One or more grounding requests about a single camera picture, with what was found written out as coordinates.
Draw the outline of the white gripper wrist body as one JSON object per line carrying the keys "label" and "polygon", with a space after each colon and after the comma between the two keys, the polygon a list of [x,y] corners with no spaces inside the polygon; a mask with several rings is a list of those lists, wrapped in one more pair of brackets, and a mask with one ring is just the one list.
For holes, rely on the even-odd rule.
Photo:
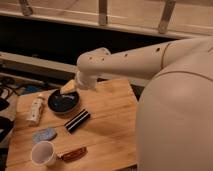
{"label": "white gripper wrist body", "polygon": [[94,89],[96,83],[96,75],[89,75],[81,71],[78,71],[75,75],[75,84],[79,89]]}

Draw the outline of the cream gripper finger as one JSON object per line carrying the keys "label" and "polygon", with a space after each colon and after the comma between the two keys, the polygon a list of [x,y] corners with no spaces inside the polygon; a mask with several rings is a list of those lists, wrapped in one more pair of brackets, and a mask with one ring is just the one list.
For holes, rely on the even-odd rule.
{"label": "cream gripper finger", "polygon": [[61,87],[60,93],[68,94],[68,93],[74,92],[75,90],[76,90],[76,83],[75,83],[75,80],[72,79],[69,82],[67,82],[64,86]]}

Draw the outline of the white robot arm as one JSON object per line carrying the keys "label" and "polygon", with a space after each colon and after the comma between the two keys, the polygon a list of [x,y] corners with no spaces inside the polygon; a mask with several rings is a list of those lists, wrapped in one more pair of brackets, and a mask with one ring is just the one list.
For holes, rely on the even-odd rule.
{"label": "white robot arm", "polygon": [[92,89],[103,73],[146,79],[136,113],[138,171],[213,171],[213,36],[78,57],[61,88]]}

